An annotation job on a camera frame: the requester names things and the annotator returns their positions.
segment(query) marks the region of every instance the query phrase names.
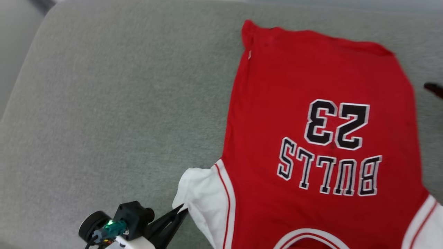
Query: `black wheel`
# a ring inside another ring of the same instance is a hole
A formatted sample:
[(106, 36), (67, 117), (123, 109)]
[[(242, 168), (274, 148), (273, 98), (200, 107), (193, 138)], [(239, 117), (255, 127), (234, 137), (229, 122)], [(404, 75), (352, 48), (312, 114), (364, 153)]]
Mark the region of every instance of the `black wheel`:
[(82, 240), (88, 243), (92, 238), (92, 233), (95, 230), (102, 228), (110, 220), (111, 218), (103, 211), (97, 211), (83, 221), (80, 229), (78, 230), (78, 235), (80, 238), (82, 238)]

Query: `cable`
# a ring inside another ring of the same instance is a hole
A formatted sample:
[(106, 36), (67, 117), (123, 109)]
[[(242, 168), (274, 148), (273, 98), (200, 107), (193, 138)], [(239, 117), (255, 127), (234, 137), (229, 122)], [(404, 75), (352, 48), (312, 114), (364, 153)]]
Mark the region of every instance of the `cable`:
[(89, 247), (92, 245), (92, 243), (94, 243), (94, 240), (98, 239), (98, 235), (92, 237), (89, 242), (86, 244), (85, 249), (89, 249)]

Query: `red stripe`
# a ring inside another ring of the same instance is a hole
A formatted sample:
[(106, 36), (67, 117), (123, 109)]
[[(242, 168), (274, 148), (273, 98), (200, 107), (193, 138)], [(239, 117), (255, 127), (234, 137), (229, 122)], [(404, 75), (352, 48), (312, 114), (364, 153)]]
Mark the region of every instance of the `red stripe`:
[(291, 240), (293, 240), (293, 239), (295, 239), (295, 238), (297, 238), (297, 237), (303, 236), (303, 235), (312, 235), (312, 236), (314, 236), (314, 237), (321, 238), (321, 239), (323, 239), (323, 240), (329, 242), (329, 243), (330, 243), (331, 245), (333, 245), (335, 248), (339, 248), (336, 244), (334, 244), (334, 243), (331, 242), (330, 240), (328, 240), (328, 239), (326, 239), (326, 238), (324, 238), (324, 237), (322, 237), (322, 236), (320, 236), (320, 235), (318, 235), (318, 234), (314, 234), (314, 233), (300, 233), (300, 234), (297, 234), (297, 235), (293, 236), (292, 238), (288, 239), (288, 241), (287, 241), (286, 243), (284, 243), (284, 244), (280, 247), (280, 249), (284, 248), (289, 242), (291, 242)]
[(411, 247), (409, 247), (409, 249), (412, 249), (414, 247), (415, 240), (417, 239), (418, 235), (421, 232), (421, 229), (424, 227), (424, 225), (426, 224), (426, 222), (429, 219), (429, 217), (431, 216), (431, 214), (434, 212), (435, 208), (437, 207), (437, 204), (438, 204), (438, 202), (435, 201), (434, 206), (432, 207), (431, 211), (429, 211), (426, 218), (423, 220), (423, 223), (421, 223), (420, 228), (417, 230), (417, 233), (414, 235), (414, 238), (412, 239)]
[(228, 189), (226, 188), (225, 181), (223, 181), (223, 178), (222, 178), (222, 176), (220, 174), (220, 169), (218, 168), (217, 164), (215, 164), (215, 166), (217, 167), (218, 176), (220, 177), (221, 182), (223, 184), (223, 187), (225, 188), (226, 195), (228, 196), (228, 217), (226, 219), (225, 239), (223, 240), (223, 248), (225, 248), (225, 246), (226, 246), (226, 237), (228, 235), (228, 223), (229, 223), (229, 213), (231, 211), (231, 200), (229, 199), (229, 193), (228, 193)]

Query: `number 23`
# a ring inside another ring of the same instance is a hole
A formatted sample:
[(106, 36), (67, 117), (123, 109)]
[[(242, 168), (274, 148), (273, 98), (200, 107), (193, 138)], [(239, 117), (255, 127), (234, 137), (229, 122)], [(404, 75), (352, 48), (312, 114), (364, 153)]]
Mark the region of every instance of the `number 23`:
[[(334, 132), (322, 130), (326, 128), (327, 117), (320, 117), (320, 110), (326, 111), (326, 116), (337, 116), (337, 106), (334, 102), (324, 99), (317, 99), (309, 105), (308, 122), (306, 124), (304, 138), (310, 144), (328, 145), (332, 142)], [(335, 131), (335, 144), (340, 149), (357, 150), (361, 148), (363, 138), (351, 136), (351, 133), (357, 131), (368, 123), (369, 105), (340, 103), (338, 117), (350, 120), (337, 127)]]

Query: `couch cushion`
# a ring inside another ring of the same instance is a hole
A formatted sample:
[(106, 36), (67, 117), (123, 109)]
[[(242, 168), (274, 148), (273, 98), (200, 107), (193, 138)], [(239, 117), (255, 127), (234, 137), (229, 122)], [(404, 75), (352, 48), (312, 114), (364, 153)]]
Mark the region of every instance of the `couch cushion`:
[[(394, 51), (416, 89), (424, 182), (443, 201), (443, 102), (422, 89), (443, 79), (442, 18), (72, 0), (46, 16), (0, 123), (0, 241), (78, 249), (85, 244), (78, 228), (94, 211), (113, 216), (133, 200), (157, 217), (169, 211), (182, 173), (210, 167), (221, 155), (245, 19)], [(209, 247), (187, 218), (169, 248)]]

